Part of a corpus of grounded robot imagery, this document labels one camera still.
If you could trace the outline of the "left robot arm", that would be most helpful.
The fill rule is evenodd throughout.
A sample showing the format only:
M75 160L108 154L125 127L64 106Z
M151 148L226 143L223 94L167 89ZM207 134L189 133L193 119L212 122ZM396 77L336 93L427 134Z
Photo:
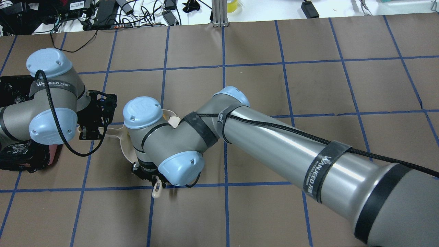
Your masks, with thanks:
M33 140L52 145L101 140L113 120L117 96L88 90L67 56L44 48L26 62L31 75L29 100L1 108L1 149Z

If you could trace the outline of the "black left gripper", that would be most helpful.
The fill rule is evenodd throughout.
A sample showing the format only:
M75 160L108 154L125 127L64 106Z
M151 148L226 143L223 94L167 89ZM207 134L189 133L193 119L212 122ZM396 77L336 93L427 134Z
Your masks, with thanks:
M113 121L118 97L96 90L88 91L86 96L90 98L89 104L78 111L79 139L103 140Z

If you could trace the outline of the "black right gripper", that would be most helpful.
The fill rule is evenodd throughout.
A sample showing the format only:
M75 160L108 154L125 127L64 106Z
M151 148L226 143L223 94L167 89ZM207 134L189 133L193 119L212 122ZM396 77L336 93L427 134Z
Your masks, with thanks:
M165 189L169 183L165 176L159 172L158 167L153 162L134 162L132 174L136 175L143 181L149 181L152 186L155 186L157 182L161 182L163 189Z

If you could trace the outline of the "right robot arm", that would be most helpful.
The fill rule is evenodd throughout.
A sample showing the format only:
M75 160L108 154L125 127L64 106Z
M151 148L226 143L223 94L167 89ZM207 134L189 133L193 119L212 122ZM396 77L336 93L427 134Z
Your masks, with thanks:
M350 221L367 246L438 246L438 172L300 131L252 109L234 86L175 128L152 97L127 102L123 117L148 179L191 184L204 169L202 154L222 139Z

